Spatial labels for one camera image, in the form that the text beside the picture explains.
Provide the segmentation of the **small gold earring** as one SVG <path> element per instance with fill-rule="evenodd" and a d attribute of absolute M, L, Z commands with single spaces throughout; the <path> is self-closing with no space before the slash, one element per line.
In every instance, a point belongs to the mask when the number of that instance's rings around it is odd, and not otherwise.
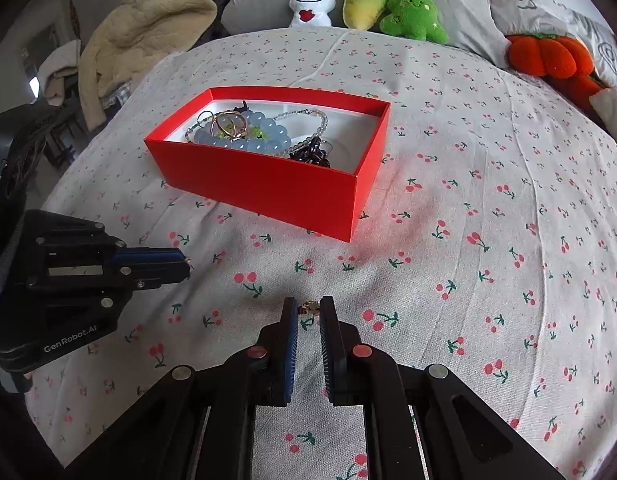
<path fill-rule="evenodd" d="M 318 311 L 319 302 L 315 300 L 305 301 L 299 306 L 299 315 L 307 315 L 308 313 L 315 313 Z"/>

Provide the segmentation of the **red jewelry box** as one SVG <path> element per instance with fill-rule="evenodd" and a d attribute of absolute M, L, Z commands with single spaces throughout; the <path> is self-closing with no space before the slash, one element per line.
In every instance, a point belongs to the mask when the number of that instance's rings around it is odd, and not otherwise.
<path fill-rule="evenodd" d="M 307 110 L 325 113 L 330 165 L 186 141 L 186 129 L 205 110 L 217 113 L 241 104 L 266 116 L 289 113 L 294 141 L 308 138 L 318 126 Z M 388 102 L 337 91 L 215 87 L 179 107 L 145 144 L 173 188 L 348 242 L 378 174 L 390 111 Z"/>

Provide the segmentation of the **black bead jewelry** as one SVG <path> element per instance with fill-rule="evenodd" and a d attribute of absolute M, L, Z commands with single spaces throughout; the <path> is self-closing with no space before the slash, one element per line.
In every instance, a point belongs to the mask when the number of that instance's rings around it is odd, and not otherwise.
<path fill-rule="evenodd" d="M 295 162 L 330 168 L 329 151 L 325 149 L 325 145 L 328 144 L 329 142 L 323 140 L 321 136 L 311 136 L 292 146 L 288 156 Z"/>

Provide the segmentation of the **cherry print bed sheet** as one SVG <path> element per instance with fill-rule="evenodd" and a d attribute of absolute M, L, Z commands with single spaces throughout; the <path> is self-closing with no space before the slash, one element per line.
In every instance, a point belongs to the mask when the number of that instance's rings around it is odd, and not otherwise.
<path fill-rule="evenodd" d="M 227 84 L 391 103 L 351 243 L 166 183 L 146 135 Z M 26 407 L 62 463 L 169 368 L 253 342 L 289 296 L 332 296 L 398 363 L 446 365 L 566 478 L 595 478 L 617 442 L 617 144 L 541 81 L 371 32 L 216 41 L 156 65 L 46 208 L 192 264 L 188 281 L 137 294 L 116 333 L 36 370 Z M 300 316 L 291 404 L 258 411 L 253 474 L 367 477 L 360 412 L 325 396 L 318 312 Z"/>

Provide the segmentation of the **beige quilted blanket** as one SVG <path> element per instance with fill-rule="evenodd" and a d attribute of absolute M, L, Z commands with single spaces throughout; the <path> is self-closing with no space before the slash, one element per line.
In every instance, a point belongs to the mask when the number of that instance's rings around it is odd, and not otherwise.
<path fill-rule="evenodd" d="M 78 65 L 78 92 L 89 130 L 107 121 L 102 99 L 133 87 L 156 64 L 192 48 L 217 18 L 213 0 L 122 0 L 90 36 Z"/>

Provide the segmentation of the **white plush toy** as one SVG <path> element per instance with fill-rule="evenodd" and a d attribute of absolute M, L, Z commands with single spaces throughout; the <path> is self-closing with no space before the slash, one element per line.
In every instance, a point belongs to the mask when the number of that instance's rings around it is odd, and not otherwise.
<path fill-rule="evenodd" d="M 335 0 L 290 0 L 292 20 L 290 27 L 331 26 L 329 13 L 335 8 Z"/>

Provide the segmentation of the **deer print pillow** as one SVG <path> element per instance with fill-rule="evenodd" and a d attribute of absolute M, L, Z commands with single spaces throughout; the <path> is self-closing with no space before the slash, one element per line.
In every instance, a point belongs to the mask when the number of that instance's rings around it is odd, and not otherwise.
<path fill-rule="evenodd" d="M 617 142 L 617 89 L 603 89 L 591 96 L 589 102 L 602 120 L 605 130 Z"/>

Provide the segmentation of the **green star plush toy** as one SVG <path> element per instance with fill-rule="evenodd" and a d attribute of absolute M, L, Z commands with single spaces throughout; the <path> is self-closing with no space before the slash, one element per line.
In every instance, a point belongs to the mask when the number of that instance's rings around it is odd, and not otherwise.
<path fill-rule="evenodd" d="M 448 35 L 438 17 L 433 0 L 387 0 L 379 27 L 389 36 L 447 44 Z"/>

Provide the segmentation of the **orange pumpkin plush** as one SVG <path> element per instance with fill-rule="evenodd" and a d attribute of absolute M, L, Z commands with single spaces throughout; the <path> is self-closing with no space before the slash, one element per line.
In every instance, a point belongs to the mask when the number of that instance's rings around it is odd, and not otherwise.
<path fill-rule="evenodd" d="M 593 120 L 600 120 L 590 103 L 604 86 L 581 41 L 570 36 L 511 35 L 509 64 L 518 72 L 543 79 Z"/>

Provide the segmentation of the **grey white pillow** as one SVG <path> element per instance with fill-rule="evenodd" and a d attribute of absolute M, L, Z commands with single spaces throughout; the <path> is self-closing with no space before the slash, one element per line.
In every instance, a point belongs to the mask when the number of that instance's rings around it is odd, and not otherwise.
<path fill-rule="evenodd" d="M 617 88 L 617 39 L 611 29 L 557 0 L 491 0 L 491 15 L 505 36 L 571 36 L 585 44 L 595 74 Z"/>

